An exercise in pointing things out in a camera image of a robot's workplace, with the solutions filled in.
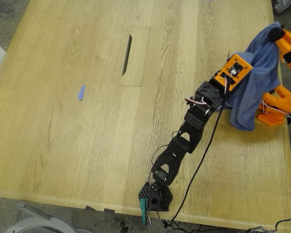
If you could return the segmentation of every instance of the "black servo bracket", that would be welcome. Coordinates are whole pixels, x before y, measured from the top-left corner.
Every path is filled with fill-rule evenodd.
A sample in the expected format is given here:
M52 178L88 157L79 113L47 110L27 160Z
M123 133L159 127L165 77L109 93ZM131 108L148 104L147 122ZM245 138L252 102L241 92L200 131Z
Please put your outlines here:
M157 182L150 185L149 182L146 182L140 190L138 198L139 200L142 198L148 200L146 207L148 211L168 211L173 195L167 186L160 185Z

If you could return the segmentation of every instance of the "orange robotic arm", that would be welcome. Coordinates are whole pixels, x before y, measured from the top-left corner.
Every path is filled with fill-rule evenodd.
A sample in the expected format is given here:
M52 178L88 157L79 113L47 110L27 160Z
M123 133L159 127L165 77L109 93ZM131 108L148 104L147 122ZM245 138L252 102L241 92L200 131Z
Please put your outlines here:
M275 29L270 31L269 39L277 44L280 59L291 69L291 32L285 29ZM272 94L263 95L259 109L263 110L263 113L258 115L258 120L261 122L269 126L283 124L286 116L291 117L289 116L291 114L291 92L279 85Z

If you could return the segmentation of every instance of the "blue tape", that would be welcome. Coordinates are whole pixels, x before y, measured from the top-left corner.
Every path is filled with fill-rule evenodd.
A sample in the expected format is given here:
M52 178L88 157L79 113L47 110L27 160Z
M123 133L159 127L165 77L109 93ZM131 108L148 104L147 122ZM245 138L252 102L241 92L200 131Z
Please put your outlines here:
M78 95L78 99L79 99L79 100L82 100L82 99L83 99L84 91L85 91L85 85L83 85L83 86L81 87L80 93L79 93L79 95Z

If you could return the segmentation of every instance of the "teal object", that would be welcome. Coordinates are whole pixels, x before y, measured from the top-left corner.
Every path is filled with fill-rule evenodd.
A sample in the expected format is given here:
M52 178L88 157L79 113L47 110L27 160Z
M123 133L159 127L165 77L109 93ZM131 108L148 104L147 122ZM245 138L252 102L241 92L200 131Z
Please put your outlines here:
M141 207L141 210L142 210L142 225L146 225L147 198L141 198L140 207Z

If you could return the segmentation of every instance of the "robotic arm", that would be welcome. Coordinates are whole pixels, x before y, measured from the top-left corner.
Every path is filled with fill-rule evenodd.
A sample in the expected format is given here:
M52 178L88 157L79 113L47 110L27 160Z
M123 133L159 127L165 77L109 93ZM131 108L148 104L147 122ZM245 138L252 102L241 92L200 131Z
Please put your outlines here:
M273 29L268 37L276 42L281 60L291 69L291 33L284 29ZM146 210L168 211L168 206L172 201L168 186L175 179L183 157L186 153L192 153L195 150L210 116L222 107L251 69L252 66L249 63L234 54L209 82L204 82L196 90L194 97L185 99L190 108L184 121L177 135L171 139L151 169L155 182L152 184L146 182L139 193L144 222ZM263 113L258 115L258 120L270 126L283 124L284 117L291 117L291 92L282 85L278 86L273 93L263 95L259 109L263 110ZM182 137L184 133L189 135L189 140ZM168 172L162 168L164 165L168 165Z

